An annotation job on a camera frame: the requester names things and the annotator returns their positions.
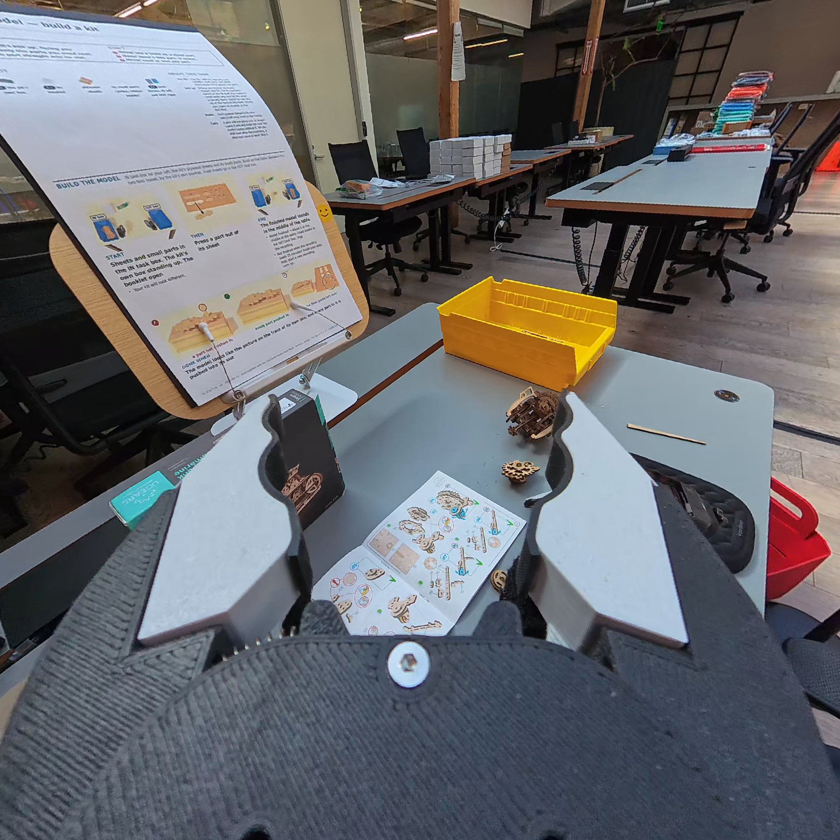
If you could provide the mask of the stack of white boxes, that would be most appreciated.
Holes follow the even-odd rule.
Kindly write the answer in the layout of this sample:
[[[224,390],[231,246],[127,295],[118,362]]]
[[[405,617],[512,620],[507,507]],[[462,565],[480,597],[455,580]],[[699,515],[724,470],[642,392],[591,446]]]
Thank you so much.
[[[478,181],[508,172],[510,133],[435,140],[429,144],[430,172]]]

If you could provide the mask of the yellow plastic bin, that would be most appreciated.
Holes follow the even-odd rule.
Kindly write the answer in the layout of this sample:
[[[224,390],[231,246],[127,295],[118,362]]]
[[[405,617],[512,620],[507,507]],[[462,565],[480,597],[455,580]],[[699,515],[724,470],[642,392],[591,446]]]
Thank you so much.
[[[489,277],[437,311],[448,354],[559,392],[613,341],[617,303]]]

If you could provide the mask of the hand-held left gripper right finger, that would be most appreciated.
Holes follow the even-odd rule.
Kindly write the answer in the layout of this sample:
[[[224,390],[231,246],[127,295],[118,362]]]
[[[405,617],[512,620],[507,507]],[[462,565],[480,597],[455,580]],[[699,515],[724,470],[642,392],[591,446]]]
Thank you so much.
[[[592,648],[615,629],[668,648],[689,642],[654,482],[573,393],[563,393],[523,544],[523,599],[550,642]]]

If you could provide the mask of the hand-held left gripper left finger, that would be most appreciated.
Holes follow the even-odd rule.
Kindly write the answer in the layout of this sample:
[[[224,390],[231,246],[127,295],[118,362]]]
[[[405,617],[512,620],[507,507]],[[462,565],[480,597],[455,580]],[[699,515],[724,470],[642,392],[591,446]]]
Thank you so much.
[[[308,602],[312,568],[293,503],[276,396],[261,397],[182,480],[138,640],[219,626],[237,647]]]

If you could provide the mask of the black textured pad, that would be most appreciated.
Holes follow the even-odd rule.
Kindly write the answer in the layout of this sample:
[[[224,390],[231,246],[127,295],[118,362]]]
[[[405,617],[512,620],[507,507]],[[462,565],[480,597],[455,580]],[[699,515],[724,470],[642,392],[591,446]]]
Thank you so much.
[[[674,467],[633,455],[651,478],[670,489],[730,572],[749,565],[755,526],[748,506],[728,490]]]

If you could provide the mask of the thin wooden stick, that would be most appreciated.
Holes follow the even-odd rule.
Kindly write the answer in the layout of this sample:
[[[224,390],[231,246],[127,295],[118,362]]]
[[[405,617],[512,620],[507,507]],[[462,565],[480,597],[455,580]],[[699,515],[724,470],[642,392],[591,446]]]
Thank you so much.
[[[689,444],[693,444],[693,445],[699,445],[699,446],[706,446],[707,445],[706,441],[695,438],[695,437],[688,437],[688,436],[685,436],[685,435],[682,435],[682,434],[667,432],[665,430],[646,427],[646,426],[638,425],[638,424],[635,424],[635,423],[627,423],[626,428],[630,429],[632,431],[635,431],[635,432],[654,435],[654,436],[662,437],[662,438],[678,440],[680,442],[689,443]]]

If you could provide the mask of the red plastic basket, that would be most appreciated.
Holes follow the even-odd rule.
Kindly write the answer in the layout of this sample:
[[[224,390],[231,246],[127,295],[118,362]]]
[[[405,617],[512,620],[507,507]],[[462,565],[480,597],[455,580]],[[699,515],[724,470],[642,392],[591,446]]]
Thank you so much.
[[[831,554],[814,507],[776,478],[770,480],[770,519],[765,597],[774,601],[794,589]]]

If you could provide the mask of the black mesh office chair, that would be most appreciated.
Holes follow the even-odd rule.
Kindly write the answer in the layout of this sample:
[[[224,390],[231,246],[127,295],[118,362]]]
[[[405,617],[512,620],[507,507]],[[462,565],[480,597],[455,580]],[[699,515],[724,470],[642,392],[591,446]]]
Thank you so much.
[[[817,162],[828,147],[837,139],[839,116],[835,115],[816,140],[798,155],[777,152],[770,159],[768,171],[764,177],[758,205],[743,229],[725,228],[720,219],[708,219],[698,227],[702,237],[712,234],[721,235],[717,250],[704,251],[694,247],[692,250],[675,250],[669,254],[670,265],[663,289],[669,291],[676,278],[699,270],[706,270],[708,277],[717,276],[724,287],[721,301],[728,303],[735,298],[729,281],[731,271],[759,279],[757,291],[765,292],[770,288],[767,276],[743,266],[726,256],[726,243],[730,238],[742,242],[742,253],[748,251],[747,236],[762,235],[766,242],[774,236],[777,224],[785,221],[795,209],[796,202],[810,183]]]

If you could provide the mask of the printed instruction sheet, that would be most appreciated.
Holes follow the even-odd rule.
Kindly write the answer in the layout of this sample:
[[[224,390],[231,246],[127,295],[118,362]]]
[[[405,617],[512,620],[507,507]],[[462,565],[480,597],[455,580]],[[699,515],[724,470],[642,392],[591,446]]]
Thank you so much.
[[[2,141],[187,400],[361,318],[279,123],[189,28],[2,11]]]

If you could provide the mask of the illustrated instruction booklet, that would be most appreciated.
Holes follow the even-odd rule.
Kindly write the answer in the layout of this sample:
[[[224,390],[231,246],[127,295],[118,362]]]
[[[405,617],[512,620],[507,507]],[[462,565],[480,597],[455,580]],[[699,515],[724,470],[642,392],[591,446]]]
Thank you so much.
[[[447,634],[525,521],[437,471],[312,589],[354,635]]]

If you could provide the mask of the black model kit box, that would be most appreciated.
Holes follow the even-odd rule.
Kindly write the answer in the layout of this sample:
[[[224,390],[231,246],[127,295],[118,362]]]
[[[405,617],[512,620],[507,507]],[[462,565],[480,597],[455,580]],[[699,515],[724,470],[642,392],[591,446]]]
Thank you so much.
[[[282,492],[303,529],[311,526],[344,492],[329,430],[315,400],[290,389],[278,396],[287,480]]]

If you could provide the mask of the wooden post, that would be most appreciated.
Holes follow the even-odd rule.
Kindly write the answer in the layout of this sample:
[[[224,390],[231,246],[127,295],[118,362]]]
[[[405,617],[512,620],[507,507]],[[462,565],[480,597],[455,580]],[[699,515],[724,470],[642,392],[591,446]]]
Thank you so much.
[[[595,67],[596,51],[602,31],[603,15],[606,1],[591,1],[590,13],[586,27],[584,47],[582,52],[581,70],[577,82],[572,120],[570,123],[571,136],[576,136],[585,126],[585,115],[592,86],[592,75]]]
[[[450,139],[459,136],[459,81],[452,79],[459,1],[437,0],[436,6],[438,136]]]

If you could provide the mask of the teal cardboard box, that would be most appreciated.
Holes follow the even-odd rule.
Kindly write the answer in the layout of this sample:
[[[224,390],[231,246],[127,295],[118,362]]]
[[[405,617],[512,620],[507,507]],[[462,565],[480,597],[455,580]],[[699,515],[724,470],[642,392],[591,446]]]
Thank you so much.
[[[112,498],[109,506],[124,526],[134,530],[157,499],[174,488],[175,484],[164,473],[156,470]]]

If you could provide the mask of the long grey table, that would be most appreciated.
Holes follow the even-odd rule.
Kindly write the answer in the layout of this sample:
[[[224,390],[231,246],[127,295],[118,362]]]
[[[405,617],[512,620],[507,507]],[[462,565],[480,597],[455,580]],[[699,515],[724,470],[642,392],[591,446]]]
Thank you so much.
[[[700,143],[682,162],[649,155],[548,196],[545,203],[563,209],[563,226],[612,226],[595,279],[596,297],[672,313],[690,299],[656,291],[669,251],[682,244],[693,223],[746,224],[760,199],[771,148],[767,139],[744,139]],[[627,231],[634,225],[646,227],[644,241],[628,287],[614,290]]]

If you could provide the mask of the wooden mechanical model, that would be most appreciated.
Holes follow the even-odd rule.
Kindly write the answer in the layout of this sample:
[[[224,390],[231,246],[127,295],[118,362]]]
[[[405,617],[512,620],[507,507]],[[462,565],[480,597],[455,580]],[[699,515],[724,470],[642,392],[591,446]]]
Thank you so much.
[[[559,400],[554,392],[528,387],[507,410],[508,433],[531,440],[551,435]]]

